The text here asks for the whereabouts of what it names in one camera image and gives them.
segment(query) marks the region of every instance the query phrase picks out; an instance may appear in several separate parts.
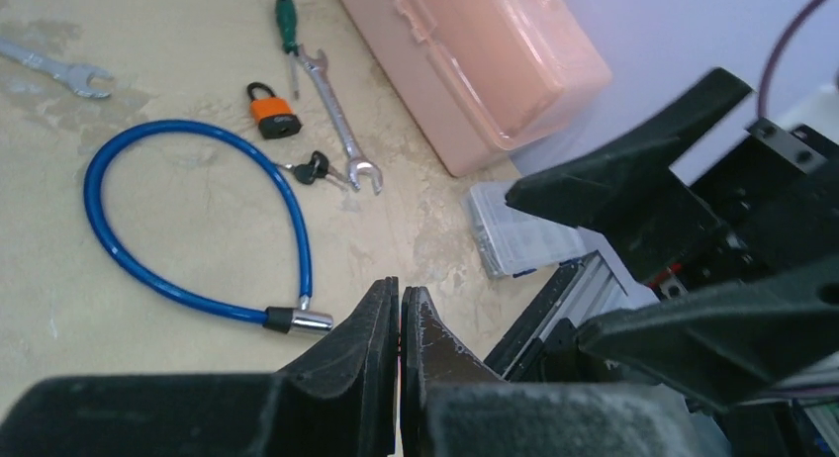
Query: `green screwdriver handle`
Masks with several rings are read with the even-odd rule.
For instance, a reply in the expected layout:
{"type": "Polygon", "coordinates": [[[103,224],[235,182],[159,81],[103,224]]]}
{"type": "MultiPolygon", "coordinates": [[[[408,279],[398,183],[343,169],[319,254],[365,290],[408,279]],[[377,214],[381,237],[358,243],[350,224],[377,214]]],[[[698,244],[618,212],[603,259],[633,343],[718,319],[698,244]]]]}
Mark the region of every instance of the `green screwdriver handle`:
{"type": "Polygon", "coordinates": [[[283,51],[286,53],[297,53],[297,10],[294,8],[294,0],[277,0],[274,7],[274,14],[277,16],[277,27],[280,29],[280,37],[283,38],[283,51]]]}

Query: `blue cable lock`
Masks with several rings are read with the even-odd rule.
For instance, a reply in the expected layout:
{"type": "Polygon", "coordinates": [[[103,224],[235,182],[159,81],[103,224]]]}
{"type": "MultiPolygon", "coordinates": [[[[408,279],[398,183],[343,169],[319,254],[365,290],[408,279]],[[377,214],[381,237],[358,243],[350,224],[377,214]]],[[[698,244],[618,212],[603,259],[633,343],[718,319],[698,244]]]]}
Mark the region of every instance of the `blue cable lock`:
{"type": "Polygon", "coordinates": [[[314,333],[326,333],[331,330],[332,318],[308,311],[312,296],[312,256],[309,249],[309,237],[303,213],[288,182],[280,174],[271,160],[247,140],[224,129],[209,124],[183,120],[165,120],[141,124],[116,135],[96,152],[84,177],[84,209],[87,219],[96,237],[106,251],[123,269],[158,294],[197,311],[213,314],[227,319],[258,323],[262,326],[288,332],[300,330],[314,333]],[[259,164],[271,177],[285,201],[291,217],[294,234],[297,239],[298,262],[300,266],[299,308],[269,307],[265,311],[214,301],[193,292],[182,289],[158,276],[140,264],[114,234],[105,210],[102,206],[102,183],[105,171],[111,161],[126,147],[149,136],[158,134],[185,133],[211,137],[235,147],[259,164]]]}

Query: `pink plastic box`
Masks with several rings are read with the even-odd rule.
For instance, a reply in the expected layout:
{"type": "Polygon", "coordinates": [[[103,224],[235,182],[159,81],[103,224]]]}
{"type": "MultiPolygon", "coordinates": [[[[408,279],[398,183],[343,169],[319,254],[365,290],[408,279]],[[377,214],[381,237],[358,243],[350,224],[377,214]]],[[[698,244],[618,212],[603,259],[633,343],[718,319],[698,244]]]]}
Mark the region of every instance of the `pink plastic box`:
{"type": "Polygon", "coordinates": [[[548,136],[611,81],[562,0],[341,0],[446,169],[548,136]]]}

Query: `wrench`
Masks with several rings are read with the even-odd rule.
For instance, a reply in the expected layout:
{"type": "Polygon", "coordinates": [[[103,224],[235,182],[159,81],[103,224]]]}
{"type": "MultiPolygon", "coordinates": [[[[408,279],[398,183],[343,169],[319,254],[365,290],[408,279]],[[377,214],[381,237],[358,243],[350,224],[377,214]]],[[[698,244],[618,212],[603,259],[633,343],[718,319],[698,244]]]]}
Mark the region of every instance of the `wrench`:
{"type": "Polygon", "coordinates": [[[31,49],[16,45],[0,37],[0,54],[14,59],[35,71],[48,74],[55,81],[70,88],[73,94],[83,98],[107,98],[108,91],[102,91],[90,86],[94,77],[112,79],[111,73],[91,64],[66,64],[51,59],[31,49]]]}
{"type": "Polygon", "coordinates": [[[367,175],[373,180],[373,192],[378,195],[382,192],[382,171],[375,163],[367,159],[361,147],[358,146],[358,142],[355,141],[355,134],[352,133],[340,103],[338,103],[338,98],[335,97],[332,86],[329,84],[329,78],[326,77],[326,68],[329,66],[326,53],[319,49],[318,57],[312,58],[306,54],[302,44],[298,45],[298,48],[297,60],[303,66],[303,69],[309,73],[312,81],[315,82],[315,87],[318,88],[318,93],[324,100],[326,110],[329,111],[329,117],[332,118],[332,124],[338,131],[343,149],[349,157],[349,162],[346,165],[346,176],[349,178],[349,183],[358,191],[361,189],[358,175],[367,175]]]}

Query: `padlock shackle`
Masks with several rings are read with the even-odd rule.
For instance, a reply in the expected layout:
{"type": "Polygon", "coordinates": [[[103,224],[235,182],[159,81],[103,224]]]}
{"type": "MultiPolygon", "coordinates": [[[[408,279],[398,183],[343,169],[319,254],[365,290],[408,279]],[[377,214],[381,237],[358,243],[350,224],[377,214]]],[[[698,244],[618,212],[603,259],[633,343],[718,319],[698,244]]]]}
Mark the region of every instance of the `padlock shackle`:
{"type": "Polygon", "coordinates": [[[248,84],[247,88],[245,88],[245,91],[247,91],[247,97],[250,98],[250,101],[256,101],[256,95],[253,92],[257,89],[264,91],[269,98],[277,97],[277,95],[274,94],[274,90],[271,89],[270,86],[268,86],[267,84],[260,83],[258,81],[254,81],[248,84]]]}

